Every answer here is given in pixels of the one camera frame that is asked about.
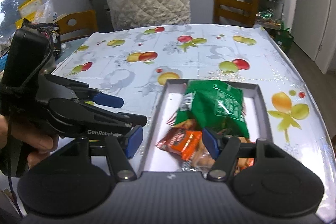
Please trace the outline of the person's left hand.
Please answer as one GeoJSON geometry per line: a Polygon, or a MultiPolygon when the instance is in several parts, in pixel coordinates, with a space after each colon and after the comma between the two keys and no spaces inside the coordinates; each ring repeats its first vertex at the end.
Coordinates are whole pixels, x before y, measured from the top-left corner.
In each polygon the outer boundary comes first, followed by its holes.
{"type": "Polygon", "coordinates": [[[12,122],[11,135],[35,148],[35,151],[27,156],[29,169],[47,158],[58,147],[59,136],[57,134],[44,133],[30,124],[12,122]]]}

